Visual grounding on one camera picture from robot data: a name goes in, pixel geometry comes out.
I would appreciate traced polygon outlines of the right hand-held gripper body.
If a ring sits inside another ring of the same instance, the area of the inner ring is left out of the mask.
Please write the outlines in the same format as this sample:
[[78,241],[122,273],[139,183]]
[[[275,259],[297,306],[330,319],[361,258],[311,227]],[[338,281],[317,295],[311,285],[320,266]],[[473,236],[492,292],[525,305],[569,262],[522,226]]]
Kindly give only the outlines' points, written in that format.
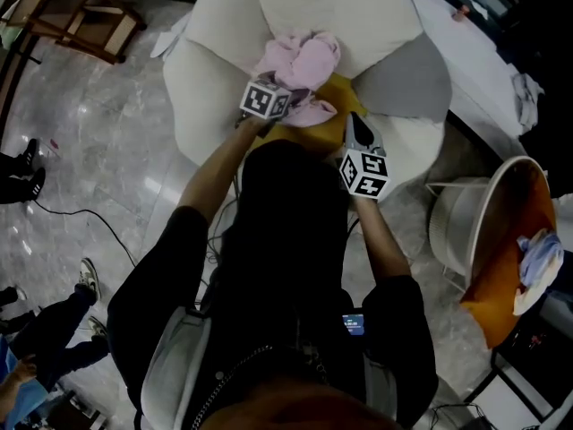
[[389,186],[389,169],[381,135],[355,111],[346,117],[344,156],[339,174],[347,191],[354,196],[380,200]]

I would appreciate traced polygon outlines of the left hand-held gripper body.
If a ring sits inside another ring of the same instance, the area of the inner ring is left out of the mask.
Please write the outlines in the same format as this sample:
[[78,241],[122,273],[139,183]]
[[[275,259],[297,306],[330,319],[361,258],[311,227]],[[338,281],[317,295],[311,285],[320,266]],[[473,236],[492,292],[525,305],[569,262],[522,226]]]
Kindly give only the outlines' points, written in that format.
[[269,77],[247,82],[240,100],[241,118],[256,116],[268,122],[277,122],[287,116],[308,95],[307,89],[288,90]]

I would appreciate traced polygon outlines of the pink garment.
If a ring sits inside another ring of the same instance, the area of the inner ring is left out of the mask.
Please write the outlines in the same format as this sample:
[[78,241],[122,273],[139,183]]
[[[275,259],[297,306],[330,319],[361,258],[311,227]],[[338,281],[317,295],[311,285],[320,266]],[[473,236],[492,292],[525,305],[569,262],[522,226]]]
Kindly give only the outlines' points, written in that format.
[[305,128],[329,121],[338,112],[315,93],[336,70],[341,51],[329,32],[296,30],[267,42],[261,60],[254,66],[256,77],[269,76],[293,98],[282,123]]

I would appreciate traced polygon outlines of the white armchair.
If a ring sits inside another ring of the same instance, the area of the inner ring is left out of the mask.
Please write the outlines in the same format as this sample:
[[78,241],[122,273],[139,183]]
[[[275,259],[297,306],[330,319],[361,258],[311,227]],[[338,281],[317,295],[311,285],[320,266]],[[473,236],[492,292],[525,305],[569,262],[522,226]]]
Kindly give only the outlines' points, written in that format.
[[[425,33],[413,0],[197,0],[163,74],[178,149],[203,163],[231,132],[239,103],[266,44],[296,30],[331,33],[337,73],[352,80]],[[372,114],[389,164],[389,191],[437,159],[444,121]]]

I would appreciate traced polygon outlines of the person's left forearm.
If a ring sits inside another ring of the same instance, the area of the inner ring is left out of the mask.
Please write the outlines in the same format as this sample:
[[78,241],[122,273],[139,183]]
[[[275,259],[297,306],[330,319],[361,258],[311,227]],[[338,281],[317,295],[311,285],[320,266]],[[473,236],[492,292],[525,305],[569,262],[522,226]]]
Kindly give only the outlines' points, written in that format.
[[259,131],[267,124],[267,121],[255,116],[241,121],[233,133],[196,170],[177,207],[194,208],[210,224],[226,199],[246,152]]

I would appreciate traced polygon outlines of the person's right forearm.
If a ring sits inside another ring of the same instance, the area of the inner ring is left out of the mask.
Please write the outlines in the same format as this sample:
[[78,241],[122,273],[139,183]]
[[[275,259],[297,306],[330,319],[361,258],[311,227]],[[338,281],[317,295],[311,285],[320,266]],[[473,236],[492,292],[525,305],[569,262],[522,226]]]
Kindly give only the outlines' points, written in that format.
[[399,247],[376,201],[353,197],[363,239],[376,281],[399,276],[410,276],[406,256]]

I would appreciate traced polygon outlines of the yellow cushion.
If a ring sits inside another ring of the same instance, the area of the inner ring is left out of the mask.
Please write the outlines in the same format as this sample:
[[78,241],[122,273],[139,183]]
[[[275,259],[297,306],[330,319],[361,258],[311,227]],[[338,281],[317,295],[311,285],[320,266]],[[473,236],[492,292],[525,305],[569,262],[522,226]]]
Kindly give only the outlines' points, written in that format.
[[317,96],[332,104],[338,113],[329,121],[305,128],[279,122],[273,126],[266,137],[257,137],[250,150],[268,142],[287,140],[298,143],[319,156],[329,156],[337,151],[343,145],[346,135],[347,115],[354,111],[360,117],[366,117],[367,110],[356,96],[351,80],[337,73],[333,73],[329,80],[318,89]]

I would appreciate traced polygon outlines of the white laundry basket orange liner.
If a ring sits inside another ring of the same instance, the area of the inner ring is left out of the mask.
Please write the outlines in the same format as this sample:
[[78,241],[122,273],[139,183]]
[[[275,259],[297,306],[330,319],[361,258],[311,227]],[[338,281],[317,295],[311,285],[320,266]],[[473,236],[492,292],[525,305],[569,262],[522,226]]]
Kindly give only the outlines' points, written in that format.
[[503,237],[519,223],[537,181],[549,187],[534,159],[517,156],[490,177],[462,176],[426,185],[436,196],[428,227],[430,246],[445,268],[461,276],[461,291],[469,289]]

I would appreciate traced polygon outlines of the grey cushion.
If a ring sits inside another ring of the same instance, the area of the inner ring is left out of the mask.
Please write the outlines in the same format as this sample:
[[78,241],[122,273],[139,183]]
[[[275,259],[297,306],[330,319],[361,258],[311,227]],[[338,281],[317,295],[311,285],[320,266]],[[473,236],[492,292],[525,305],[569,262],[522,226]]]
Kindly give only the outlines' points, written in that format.
[[426,33],[408,41],[352,80],[372,114],[445,120],[452,99],[446,63]]

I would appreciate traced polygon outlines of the white slipper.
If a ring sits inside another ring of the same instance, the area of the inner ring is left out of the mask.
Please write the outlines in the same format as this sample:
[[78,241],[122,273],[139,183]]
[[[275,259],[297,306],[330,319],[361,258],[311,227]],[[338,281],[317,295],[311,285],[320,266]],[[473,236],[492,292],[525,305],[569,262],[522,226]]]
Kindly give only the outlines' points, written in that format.
[[191,12],[185,14],[179,21],[177,21],[170,29],[169,34],[173,41],[177,41],[184,33],[188,21],[191,17]]
[[165,56],[167,56],[173,49],[173,46],[175,45],[179,37],[180,37],[179,33],[173,32],[171,30],[166,32],[161,32],[158,36],[154,48],[151,50],[150,57],[164,58]]

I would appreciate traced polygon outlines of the person's black clothed body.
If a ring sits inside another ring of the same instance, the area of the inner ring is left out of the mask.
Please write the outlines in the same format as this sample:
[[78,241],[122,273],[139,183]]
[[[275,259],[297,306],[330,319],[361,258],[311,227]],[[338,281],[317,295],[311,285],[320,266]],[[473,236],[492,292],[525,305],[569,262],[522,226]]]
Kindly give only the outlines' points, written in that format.
[[200,314],[208,222],[191,207],[173,212],[107,316],[112,358],[153,430],[199,430],[279,377],[335,388],[404,428],[420,419],[438,387],[421,289],[411,275],[375,280],[364,334],[350,335],[347,210],[337,170],[302,146],[254,150]]

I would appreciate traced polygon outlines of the crumpled white cloth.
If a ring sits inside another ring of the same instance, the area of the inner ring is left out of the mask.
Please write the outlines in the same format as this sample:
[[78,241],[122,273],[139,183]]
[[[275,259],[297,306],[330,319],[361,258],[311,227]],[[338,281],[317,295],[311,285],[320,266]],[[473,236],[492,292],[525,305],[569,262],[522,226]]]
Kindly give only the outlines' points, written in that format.
[[517,73],[512,77],[516,94],[518,122],[530,130],[538,123],[538,99],[544,89],[527,73]]

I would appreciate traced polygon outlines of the pale blue white cloth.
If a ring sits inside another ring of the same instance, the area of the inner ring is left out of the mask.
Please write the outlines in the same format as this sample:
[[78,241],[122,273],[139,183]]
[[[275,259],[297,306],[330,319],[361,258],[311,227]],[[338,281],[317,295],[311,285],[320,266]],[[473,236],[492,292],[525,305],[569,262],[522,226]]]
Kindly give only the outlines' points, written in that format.
[[555,281],[564,261],[564,248],[553,230],[540,229],[533,237],[520,236],[517,245],[523,253],[518,265],[520,285],[514,298],[513,314],[531,309]]

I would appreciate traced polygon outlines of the wooden rack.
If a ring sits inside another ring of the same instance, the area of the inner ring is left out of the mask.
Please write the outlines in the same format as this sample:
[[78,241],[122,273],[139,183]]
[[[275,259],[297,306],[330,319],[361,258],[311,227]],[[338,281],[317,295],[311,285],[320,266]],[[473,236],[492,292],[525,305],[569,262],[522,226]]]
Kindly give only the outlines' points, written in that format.
[[0,0],[0,39],[24,30],[111,65],[125,61],[142,17],[119,0]]

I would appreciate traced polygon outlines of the black flat tray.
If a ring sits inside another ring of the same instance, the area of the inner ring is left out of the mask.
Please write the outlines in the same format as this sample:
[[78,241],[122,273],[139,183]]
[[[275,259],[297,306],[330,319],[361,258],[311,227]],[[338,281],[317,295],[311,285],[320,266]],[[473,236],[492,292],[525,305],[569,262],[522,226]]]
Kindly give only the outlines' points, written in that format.
[[573,407],[573,313],[544,296],[492,350],[490,371],[465,398],[500,430],[559,426]]

